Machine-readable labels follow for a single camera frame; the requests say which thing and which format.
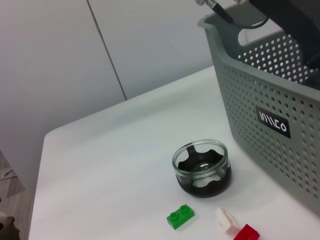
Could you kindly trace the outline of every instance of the glass jar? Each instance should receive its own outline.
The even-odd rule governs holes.
[[[176,179],[187,193],[201,198],[216,196],[231,182],[226,146],[204,139],[181,147],[172,158]]]

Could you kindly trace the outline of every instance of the basket label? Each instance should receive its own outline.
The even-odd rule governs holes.
[[[289,122],[282,116],[276,115],[270,111],[267,111],[259,106],[255,106],[257,119],[263,125],[269,127],[272,130],[291,138]]]

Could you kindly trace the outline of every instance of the red lego brick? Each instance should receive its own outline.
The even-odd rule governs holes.
[[[260,234],[246,224],[233,240],[257,240],[259,237]]]

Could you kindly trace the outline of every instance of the lego brick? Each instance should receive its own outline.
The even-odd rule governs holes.
[[[221,226],[222,230],[226,234],[234,237],[240,232],[240,227],[238,226],[234,218],[231,216],[231,214],[226,210],[221,209],[219,207],[215,211],[215,216],[217,217],[217,221]]]
[[[233,240],[257,240],[259,237],[260,234],[246,224]]]
[[[194,211],[188,205],[182,205],[177,211],[173,212],[166,219],[171,227],[176,230],[186,221],[195,215]]]

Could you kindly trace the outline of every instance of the green lego brick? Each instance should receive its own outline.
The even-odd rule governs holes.
[[[195,215],[194,211],[188,205],[182,205],[177,211],[173,212],[166,219],[168,224],[176,230],[190,218]]]

